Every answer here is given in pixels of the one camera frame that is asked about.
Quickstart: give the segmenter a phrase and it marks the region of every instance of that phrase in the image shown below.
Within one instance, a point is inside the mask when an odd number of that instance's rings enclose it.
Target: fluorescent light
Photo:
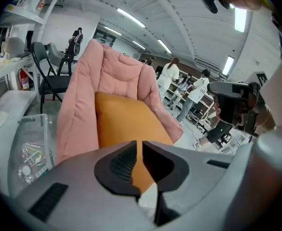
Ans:
[[[235,8],[235,30],[239,32],[245,31],[247,11]]]
[[[169,50],[169,48],[167,48],[166,45],[161,41],[161,39],[159,39],[158,42],[166,49],[167,52],[172,54],[171,51]]]
[[[234,60],[235,60],[235,59],[234,59],[233,57],[228,56],[226,65],[224,66],[224,69],[223,69],[223,72],[222,72],[223,75],[228,75],[228,72],[229,72],[229,70],[231,69]]]
[[[109,30],[109,31],[111,31],[111,32],[113,32],[113,33],[118,34],[119,36],[121,36],[121,33],[116,32],[115,30],[113,30],[113,29],[111,29],[111,28],[108,28],[107,26],[105,26],[104,28],[107,29],[107,30]]]
[[[122,9],[117,9],[119,13],[122,13],[123,15],[127,16],[129,19],[133,20],[135,23],[137,23],[141,27],[145,27],[143,23],[141,23],[139,20],[135,19],[132,15],[129,15],[127,12],[125,12]]]
[[[138,45],[139,47],[141,47],[142,49],[146,50],[142,45],[140,45],[139,43],[135,42],[134,40],[132,40],[132,42],[136,45]]]

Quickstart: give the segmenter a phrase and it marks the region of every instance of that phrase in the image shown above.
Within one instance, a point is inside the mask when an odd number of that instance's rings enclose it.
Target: orange pillow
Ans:
[[[172,145],[171,138],[148,106],[139,100],[97,92],[95,94],[99,147],[137,141],[133,185],[144,193],[154,182],[142,157],[142,141]]]

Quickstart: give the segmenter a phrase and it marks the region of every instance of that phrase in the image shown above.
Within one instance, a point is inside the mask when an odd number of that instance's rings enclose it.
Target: clear plastic container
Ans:
[[[24,188],[54,167],[48,147],[47,115],[24,116],[18,123],[8,163],[11,198],[17,197]]]

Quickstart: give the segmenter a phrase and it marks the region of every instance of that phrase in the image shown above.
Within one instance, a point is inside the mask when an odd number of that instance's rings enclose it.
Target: red fire extinguisher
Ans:
[[[22,90],[29,90],[29,81],[28,81],[28,75],[25,73],[23,69],[19,70],[19,81]]]

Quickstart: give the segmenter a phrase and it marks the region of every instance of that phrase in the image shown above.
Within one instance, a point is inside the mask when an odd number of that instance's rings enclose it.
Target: wall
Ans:
[[[253,13],[245,46],[228,81],[245,81],[255,71],[264,71],[270,78],[277,69],[280,64],[279,32],[270,16],[267,10]]]
[[[142,52],[139,51],[137,48],[131,46],[130,44],[126,43],[125,41],[121,40],[120,38],[116,38],[114,44],[112,46],[113,49],[125,53],[131,57],[135,55],[135,59],[139,59]]]
[[[46,9],[47,7],[42,10],[41,16],[44,16]],[[93,38],[100,18],[101,16],[96,13],[82,12],[81,7],[77,6],[53,8],[41,41],[43,44],[53,42],[59,51],[65,51],[73,32],[81,27],[83,42],[80,53],[74,58],[77,60],[83,54],[89,40]]]

